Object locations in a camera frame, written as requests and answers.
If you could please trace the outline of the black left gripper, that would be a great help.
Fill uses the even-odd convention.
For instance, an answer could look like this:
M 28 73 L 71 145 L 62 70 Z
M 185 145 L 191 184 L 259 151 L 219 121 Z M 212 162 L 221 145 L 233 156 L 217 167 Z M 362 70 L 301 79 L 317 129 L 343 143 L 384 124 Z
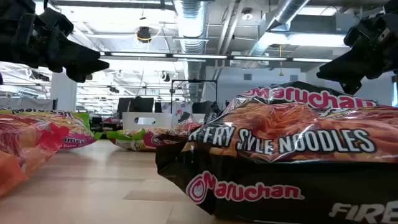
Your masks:
M 58 27 L 51 30 L 45 62 L 44 55 L 35 49 L 40 38 L 34 35 L 43 27 L 43 14 L 1 14 L 0 61 L 47 66 L 53 72 L 65 68 L 67 76 L 77 83 L 84 83 L 88 75 L 109 68 L 108 62 L 100 60 L 99 52 L 70 41 Z

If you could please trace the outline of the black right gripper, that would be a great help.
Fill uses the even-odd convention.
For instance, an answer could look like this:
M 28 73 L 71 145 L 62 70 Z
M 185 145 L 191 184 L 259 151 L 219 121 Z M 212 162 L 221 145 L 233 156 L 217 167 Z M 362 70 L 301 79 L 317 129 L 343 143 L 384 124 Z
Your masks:
M 387 13 L 363 19 L 353 27 L 356 40 L 349 51 L 322 65 L 316 76 L 340 82 L 346 94 L 362 87 L 362 78 L 378 78 L 385 72 L 398 73 L 398 14 Z

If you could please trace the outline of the black Maruchan fire noodle pack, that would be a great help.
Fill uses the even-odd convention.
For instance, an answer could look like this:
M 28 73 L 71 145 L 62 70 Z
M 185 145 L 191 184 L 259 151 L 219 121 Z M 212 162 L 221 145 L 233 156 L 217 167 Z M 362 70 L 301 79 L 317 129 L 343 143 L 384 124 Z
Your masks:
M 213 102 L 210 107 L 205 110 L 203 118 L 196 118 L 194 114 L 186 111 L 177 113 L 177 124 L 169 129 L 167 134 L 171 136 L 188 137 L 194 130 L 213 121 L 221 114 L 222 110 L 218 107 L 216 102 Z
M 218 218 L 398 224 L 398 109 L 250 103 L 157 149 L 157 171 Z
M 377 105 L 371 100 L 358 98 L 331 88 L 296 81 L 252 88 L 235 96 L 226 109 L 235 109 L 251 100 L 269 105 L 301 103 L 311 108 L 362 108 Z

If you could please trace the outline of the pink shrimp ramen packet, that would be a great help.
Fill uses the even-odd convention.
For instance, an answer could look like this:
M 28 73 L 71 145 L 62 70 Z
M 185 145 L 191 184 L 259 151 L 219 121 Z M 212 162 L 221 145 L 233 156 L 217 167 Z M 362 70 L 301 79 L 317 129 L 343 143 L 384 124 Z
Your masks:
M 16 109 L 0 110 L 0 114 L 11 114 L 26 118 L 50 121 L 58 127 L 64 126 L 69 129 L 62 142 L 61 149 L 74 149 L 90 145 L 96 141 L 90 129 L 90 115 L 88 113 L 76 113 L 63 110 L 37 110 Z

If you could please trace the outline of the green Maruchan ramen pack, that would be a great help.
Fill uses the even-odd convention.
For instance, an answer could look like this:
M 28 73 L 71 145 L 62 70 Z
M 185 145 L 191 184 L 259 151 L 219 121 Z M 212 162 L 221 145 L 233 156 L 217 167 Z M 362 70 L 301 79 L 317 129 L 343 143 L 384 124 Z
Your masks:
M 154 152 L 157 146 L 175 144 L 183 141 L 190 135 L 184 129 L 168 128 L 141 128 L 138 130 L 103 131 L 94 134 L 99 140 L 105 136 L 114 145 L 128 151 L 149 151 Z

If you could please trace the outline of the red Maruchan noodle pack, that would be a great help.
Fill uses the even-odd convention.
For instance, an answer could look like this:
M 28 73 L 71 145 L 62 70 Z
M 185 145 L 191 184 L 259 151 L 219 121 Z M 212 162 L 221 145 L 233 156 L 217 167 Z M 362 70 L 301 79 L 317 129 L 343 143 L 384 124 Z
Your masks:
M 58 152 L 69 131 L 51 121 L 0 114 L 0 198 Z

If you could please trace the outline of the white building column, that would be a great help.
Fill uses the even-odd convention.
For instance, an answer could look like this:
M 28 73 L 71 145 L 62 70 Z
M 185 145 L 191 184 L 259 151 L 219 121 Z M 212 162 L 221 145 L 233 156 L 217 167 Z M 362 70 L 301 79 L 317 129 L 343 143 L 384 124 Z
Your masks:
M 75 111 L 77 82 L 65 72 L 53 73 L 51 77 L 50 99 L 57 101 L 57 110 Z

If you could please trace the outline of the grey curtain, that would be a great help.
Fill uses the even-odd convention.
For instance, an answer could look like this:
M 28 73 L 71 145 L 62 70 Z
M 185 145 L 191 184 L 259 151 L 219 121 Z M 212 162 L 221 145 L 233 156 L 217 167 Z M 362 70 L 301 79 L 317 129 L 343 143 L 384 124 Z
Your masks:
M 0 110 L 36 109 L 55 110 L 58 100 L 40 98 L 0 98 Z

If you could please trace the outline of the black round ceiling device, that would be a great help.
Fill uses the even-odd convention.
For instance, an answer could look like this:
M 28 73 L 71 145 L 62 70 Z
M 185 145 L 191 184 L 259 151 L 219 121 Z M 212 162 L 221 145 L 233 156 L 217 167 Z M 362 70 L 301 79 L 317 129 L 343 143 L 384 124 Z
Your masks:
M 142 43 L 149 43 L 152 39 L 150 27 L 142 26 L 136 33 L 136 39 Z

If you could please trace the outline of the black computer monitor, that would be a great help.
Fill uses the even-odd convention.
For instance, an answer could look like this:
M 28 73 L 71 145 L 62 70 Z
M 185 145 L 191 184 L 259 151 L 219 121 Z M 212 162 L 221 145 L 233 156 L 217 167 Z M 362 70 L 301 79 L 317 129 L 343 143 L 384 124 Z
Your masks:
M 154 107 L 153 98 L 143 98 L 137 96 L 135 98 L 120 98 L 117 112 L 140 112 L 151 113 Z

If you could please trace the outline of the white floral cloth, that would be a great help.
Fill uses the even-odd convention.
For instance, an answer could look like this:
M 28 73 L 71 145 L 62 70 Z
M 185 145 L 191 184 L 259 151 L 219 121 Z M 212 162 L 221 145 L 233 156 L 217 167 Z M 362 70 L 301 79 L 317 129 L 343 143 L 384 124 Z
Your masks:
M 186 109 L 185 102 L 161 102 L 161 110 L 163 113 L 172 113 L 174 115 L 182 114 Z

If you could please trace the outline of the long ceiling light strip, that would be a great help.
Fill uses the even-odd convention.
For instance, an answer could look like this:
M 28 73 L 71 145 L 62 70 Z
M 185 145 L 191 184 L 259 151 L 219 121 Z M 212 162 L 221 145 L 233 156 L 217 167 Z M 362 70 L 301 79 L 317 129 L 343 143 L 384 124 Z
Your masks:
M 172 54 L 172 53 L 144 53 L 144 52 L 100 52 L 102 58 L 126 57 L 126 58 L 182 58 L 195 60 L 245 60 L 266 62 L 308 62 L 327 63 L 332 59 L 326 58 L 297 58 L 297 57 L 270 57 L 251 55 L 205 55 L 205 54 Z

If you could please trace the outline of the slanted silver ventilation duct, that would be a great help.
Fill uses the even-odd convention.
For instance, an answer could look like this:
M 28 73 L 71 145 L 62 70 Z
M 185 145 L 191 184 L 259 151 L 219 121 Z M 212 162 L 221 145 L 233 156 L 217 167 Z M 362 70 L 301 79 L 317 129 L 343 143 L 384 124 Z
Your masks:
M 310 0 L 279 0 L 275 9 L 264 13 L 258 25 L 258 39 L 244 56 L 260 57 L 270 47 L 287 43 L 290 24 Z

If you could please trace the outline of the large silver ventilation duct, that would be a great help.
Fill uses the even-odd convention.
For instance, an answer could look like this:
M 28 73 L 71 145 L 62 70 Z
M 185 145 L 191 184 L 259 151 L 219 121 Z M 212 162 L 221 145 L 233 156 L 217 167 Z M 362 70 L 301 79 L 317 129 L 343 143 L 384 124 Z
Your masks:
M 205 42 L 206 2 L 199 0 L 174 0 L 177 16 L 178 34 L 184 37 L 180 40 L 183 54 L 203 54 Z M 187 80 L 204 80 L 202 62 L 185 62 L 184 74 Z M 189 99 L 200 102 L 203 92 L 202 83 L 188 84 Z

